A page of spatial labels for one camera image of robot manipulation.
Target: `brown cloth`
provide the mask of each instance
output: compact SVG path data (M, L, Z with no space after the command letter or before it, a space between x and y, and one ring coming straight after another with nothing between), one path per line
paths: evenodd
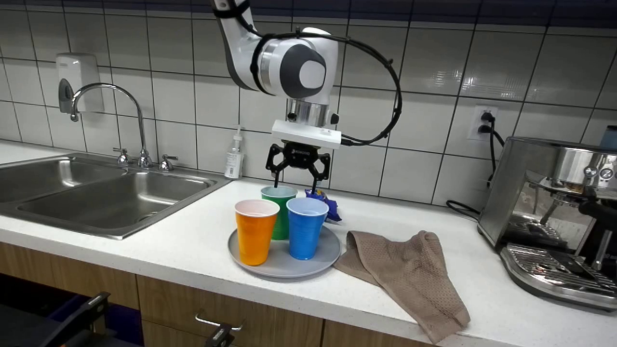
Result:
M467 327L469 311L451 284L442 242L436 232L420 230L405 242L349 230L347 252L334 267L380 284L432 342Z

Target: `coffee machine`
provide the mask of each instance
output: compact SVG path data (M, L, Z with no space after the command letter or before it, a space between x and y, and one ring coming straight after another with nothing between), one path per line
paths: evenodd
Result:
M511 136L478 230L536 294L617 308L617 150Z

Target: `round tray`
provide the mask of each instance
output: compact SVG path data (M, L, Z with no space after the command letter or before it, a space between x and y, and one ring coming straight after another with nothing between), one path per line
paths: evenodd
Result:
M247 271L266 275L266 277L307 277L330 267L341 254L339 238L324 227L320 232L320 242L316 254L308 259L297 259L287 252L289 240L270 240L270 254L268 259L260 265L247 265L239 259L237 250L237 230L229 234L227 240L231 257L235 263L245 267Z

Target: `plastic cup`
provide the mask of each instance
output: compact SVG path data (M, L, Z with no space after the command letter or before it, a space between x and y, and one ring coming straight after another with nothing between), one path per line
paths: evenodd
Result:
M287 200L295 198L293 186L264 186L262 198L268 198L280 205L272 238L289 238Z
M258 265L268 259L270 236L280 205L272 200L241 200L235 203L239 259Z
M299 259L312 257L318 248L328 203L316 198L287 200L289 254Z

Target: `white countertop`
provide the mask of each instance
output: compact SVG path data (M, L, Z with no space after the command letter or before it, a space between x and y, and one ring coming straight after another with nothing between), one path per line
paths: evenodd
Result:
M0 163L50 153L58 151L0 142ZM262 184L233 180L123 240L4 215L0 215L0 240L428 340L418 323L382 288L343 271L328 269L307 279L280 281L251 275L235 265L227 252L233 203L260 196ZM443 344L613 344L617 340L617 313L557 304L515 284L470 217L418 203L330 196L337 200L343 217L330 229L341 240L349 229L374 230L395 240L409 238L420 229L440 234L449 277L470 313L470 325L443 338Z

